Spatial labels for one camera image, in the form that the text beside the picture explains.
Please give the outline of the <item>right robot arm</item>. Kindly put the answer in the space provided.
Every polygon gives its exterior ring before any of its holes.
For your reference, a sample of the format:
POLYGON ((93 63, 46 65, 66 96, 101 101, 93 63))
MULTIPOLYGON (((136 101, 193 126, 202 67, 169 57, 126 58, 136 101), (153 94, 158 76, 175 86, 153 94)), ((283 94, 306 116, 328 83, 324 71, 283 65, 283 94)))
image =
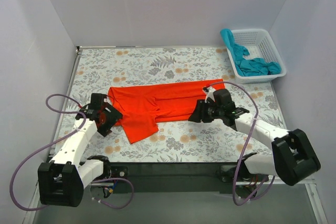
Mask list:
POLYGON ((211 123, 220 119, 233 130, 245 133, 268 147, 272 155, 244 155, 237 163, 242 180, 255 175, 273 175, 293 186, 321 168, 320 161, 306 135, 300 129, 289 131, 256 119, 247 109, 235 105, 227 89, 203 89, 204 100, 198 100, 190 122, 211 123))

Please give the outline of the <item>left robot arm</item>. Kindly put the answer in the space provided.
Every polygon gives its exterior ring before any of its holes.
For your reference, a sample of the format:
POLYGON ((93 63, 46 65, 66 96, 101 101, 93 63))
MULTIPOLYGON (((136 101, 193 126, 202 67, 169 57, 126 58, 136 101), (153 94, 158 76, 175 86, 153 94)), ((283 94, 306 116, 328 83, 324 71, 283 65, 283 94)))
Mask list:
POLYGON ((91 138, 106 137, 123 115, 108 102, 107 95, 92 93, 90 102, 75 117, 74 134, 68 137, 56 155, 38 168, 40 202, 43 205, 77 207, 84 189, 95 179, 106 182, 112 170, 106 156, 81 158, 91 138))

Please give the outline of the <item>orange t-shirt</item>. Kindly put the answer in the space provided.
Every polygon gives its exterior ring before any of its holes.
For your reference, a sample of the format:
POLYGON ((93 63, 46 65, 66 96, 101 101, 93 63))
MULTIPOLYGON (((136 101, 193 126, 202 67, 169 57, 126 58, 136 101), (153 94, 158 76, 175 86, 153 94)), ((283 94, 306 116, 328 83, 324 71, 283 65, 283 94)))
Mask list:
POLYGON ((130 144, 158 132, 158 123, 186 121, 193 113, 197 100, 204 100, 203 88, 221 79, 158 84, 151 86, 110 87, 108 97, 122 115, 117 125, 123 127, 130 144))

